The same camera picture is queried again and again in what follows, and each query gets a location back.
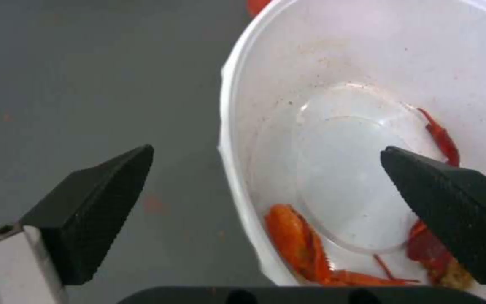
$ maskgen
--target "gray floor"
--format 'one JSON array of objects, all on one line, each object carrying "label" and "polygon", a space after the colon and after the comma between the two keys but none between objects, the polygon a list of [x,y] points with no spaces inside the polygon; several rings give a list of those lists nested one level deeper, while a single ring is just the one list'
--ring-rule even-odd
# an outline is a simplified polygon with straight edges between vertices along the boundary
[{"label": "gray floor", "polygon": [[71,303],[155,285],[268,285],[219,156],[220,68],[245,0],[0,0],[0,223],[67,173],[156,148],[143,195]]}]

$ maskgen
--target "red object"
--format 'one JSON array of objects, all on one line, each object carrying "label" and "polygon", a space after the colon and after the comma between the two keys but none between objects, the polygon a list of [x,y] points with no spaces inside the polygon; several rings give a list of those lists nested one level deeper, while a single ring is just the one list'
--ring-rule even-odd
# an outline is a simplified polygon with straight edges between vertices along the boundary
[{"label": "red object", "polygon": [[434,141],[438,145],[440,151],[448,158],[447,163],[451,166],[458,167],[459,163],[461,162],[459,150],[457,150],[457,146],[455,146],[455,143],[451,137],[449,137],[447,130],[439,125],[426,110],[421,108],[418,108],[418,110],[420,110],[420,112],[422,112],[429,121],[427,130],[432,138],[434,138]]},{"label": "red object", "polygon": [[[441,125],[430,114],[418,108],[429,121],[426,126],[440,151],[448,158],[447,163],[458,167],[460,162],[459,150],[455,143]],[[435,237],[421,220],[410,229],[406,255],[413,261],[420,262],[426,269],[432,284],[438,284],[446,274],[448,264],[453,261],[453,256],[447,248]]]},{"label": "red object", "polygon": [[268,5],[269,2],[271,2],[271,0],[247,0],[248,11],[254,18]]},{"label": "red object", "polygon": [[329,269],[320,237],[301,214],[287,204],[276,204],[265,217],[278,253],[309,281],[327,286],[397,286],[415,280],[381,279],[363,273]]}]

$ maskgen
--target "white plastic cup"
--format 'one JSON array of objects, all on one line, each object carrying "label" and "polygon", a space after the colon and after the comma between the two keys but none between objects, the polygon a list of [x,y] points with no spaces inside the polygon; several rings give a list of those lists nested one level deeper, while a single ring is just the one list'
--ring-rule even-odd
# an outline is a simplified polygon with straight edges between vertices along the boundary
[{"label": "white plastic cup", "polygon": [[[264,226],[291,204],[330,266],[425,280],[405,257],[416,220],[380,166],[400,146],[445,160],[424,108],[486,174],[486,0],[274,0],[222,70],[220,152],[262,271],[301,283]],[[486,287],[472,292],[486,298]]]}]

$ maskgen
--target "red stain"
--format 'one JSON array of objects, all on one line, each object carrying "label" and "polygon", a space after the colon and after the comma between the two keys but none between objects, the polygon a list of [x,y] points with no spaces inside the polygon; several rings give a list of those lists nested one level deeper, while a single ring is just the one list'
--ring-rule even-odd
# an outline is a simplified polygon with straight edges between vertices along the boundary
[{"label": "red stain", "polygon": [[166,212],[166,206],[156,196],[149,195],[143,199],[143,208],[146,213],[163,213]]}]

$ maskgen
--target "cooked crawfish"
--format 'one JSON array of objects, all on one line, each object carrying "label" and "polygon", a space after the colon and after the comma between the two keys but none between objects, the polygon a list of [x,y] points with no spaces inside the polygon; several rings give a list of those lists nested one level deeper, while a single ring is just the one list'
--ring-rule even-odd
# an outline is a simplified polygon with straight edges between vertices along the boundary
[{"label": "cooked crawfish", "polygon": [[[442,154],[447,157],[447,163],[458,167],[459,150],[447,130],[439,125],[426,110],[420,108],[418,110],[428,120],[426,129]],[[433,285],[462,286],[463,288],[470,285],[470,279],[463,280],[464,283],[460,285],[451,283],[448,277],[451,277],[450,274],[453,272],[462,273],[462,277],[470,277],[470,275],[463,271],[444,244],[427,229],[421,220],[417,220],[410,229],[406,253],[408,258],[420,262],[427,269],[427,277]]]},{"label": "cooked crawfish", "polygon": [[382,279],[346,270],[331,271],[320,237],[305,218],[290,205],[272,206],[265,220],[280,255],[297,273],[309,281],[328,286],[391,286],[417,282],[394,277]]}]

